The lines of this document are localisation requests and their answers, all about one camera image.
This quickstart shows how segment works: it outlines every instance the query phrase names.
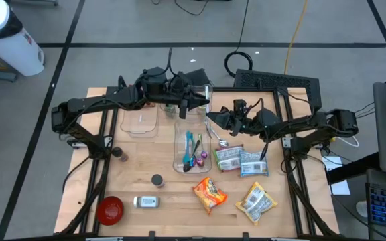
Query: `white trash can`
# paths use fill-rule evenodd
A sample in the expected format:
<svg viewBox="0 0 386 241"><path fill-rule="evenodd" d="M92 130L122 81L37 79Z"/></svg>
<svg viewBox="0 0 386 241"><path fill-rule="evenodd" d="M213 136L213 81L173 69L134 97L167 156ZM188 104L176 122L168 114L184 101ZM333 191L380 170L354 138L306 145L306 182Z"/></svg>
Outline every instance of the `white trash can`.
<svg viewBox="0 0 386 241"><path fill-rule="evenodd" d="M0 58L24 76L33 76L44 69L42 49L4 0L0 0Z"/></svg>

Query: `black bottle cap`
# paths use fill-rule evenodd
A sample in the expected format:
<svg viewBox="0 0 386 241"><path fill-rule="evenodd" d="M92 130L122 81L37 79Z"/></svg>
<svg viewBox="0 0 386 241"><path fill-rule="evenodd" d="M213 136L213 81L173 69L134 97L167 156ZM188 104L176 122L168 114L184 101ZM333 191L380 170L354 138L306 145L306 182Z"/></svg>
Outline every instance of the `black bottle cap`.
<svg viewBox="0 0 386 241"><path fill-rule="evenodd" d="M151 178L151 182L154 184L154 185L161 185L164 180L162 179L161 175L159 174L155 174L153 175L153 177Z"/></svg>
<svg viewBox="0 0 386 241"><path fill-rule="evenodd" d="M113 150L111 150L111 154L115 157L121 157L123 154L123 151L121 150L120 147L114 147Z"/></svg>

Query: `white paper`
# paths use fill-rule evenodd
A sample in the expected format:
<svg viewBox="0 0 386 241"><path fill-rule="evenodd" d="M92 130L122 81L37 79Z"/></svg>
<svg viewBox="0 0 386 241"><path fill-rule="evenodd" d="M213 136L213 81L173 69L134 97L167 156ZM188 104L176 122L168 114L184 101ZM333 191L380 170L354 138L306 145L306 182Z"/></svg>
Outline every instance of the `white paper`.
<svg viewBox="0 0 386 241"><path fill-rule="evenodd" d="M335 163L342 164L342 160L340 159L340 157L322 157L322 161L326 165L327 171L331 171L335 168L342 166L342 165L335 164ZM351 195L347 180L341 181L340 183L333 184L332 189L333 189L334 195Z"/></svg>

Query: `red bowl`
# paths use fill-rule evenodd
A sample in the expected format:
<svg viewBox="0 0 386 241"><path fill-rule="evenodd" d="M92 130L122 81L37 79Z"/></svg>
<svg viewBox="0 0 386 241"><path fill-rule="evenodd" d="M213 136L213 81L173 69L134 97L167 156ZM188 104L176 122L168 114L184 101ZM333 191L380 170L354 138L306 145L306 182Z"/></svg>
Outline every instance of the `red bowl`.
<svg viewBox="0 0 386 241"><path fill-rule="evenodd" d="M106 197L96 209L100 223L106 226L116 224L123 215L123 202L117 197Z"/></svg>

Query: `gray floor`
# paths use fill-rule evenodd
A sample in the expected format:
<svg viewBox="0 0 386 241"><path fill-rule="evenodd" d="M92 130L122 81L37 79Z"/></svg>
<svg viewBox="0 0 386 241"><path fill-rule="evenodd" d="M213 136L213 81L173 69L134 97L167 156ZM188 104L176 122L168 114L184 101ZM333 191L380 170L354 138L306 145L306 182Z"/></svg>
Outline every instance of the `gray floor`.
<svg viewBox="0 0 386 241"><path fill-rule="evenodd" d="M79 0L48 3L13 0L11 6L32 37L40 43L63 43ZM199 11L203 3L179 0ZM237 42L245 0L210 2L199 17L178 9L173 1L153 5L148 0L86 0L73 42ZM386 26L386 1L375 0ZM302 1L250 0L244 42L289 42L302 10ZM297 42L384 43L366 1L310 0ZM50 106L83 97L92 86L115 85L122 74L128 83L143 68L163 66L167 48L70 48ZM172 65L184 72L205 68L216 86L232 86L223 60L233 48L174 48ZM254 69L282 73L286 48L241 48L254 60ZM46 69L37 76L0 82L0 221L35 127L60 48L44 48ZM231 69L247 68L233 57ZM320 79L324 110L357 110L373 101L372 83L386 81L386 48L294 48L289 74ZM13 213L6 238L50 235L62 196L61 185L72 150L50 130L47 115ZM375 119L359 120L359 148L340 141L333 151L358 159L377 150ZM364 177L349 181L352 195L339 197L349 208L365 198ZM340 231L366 238L367 230L335 204Z"/></svg>

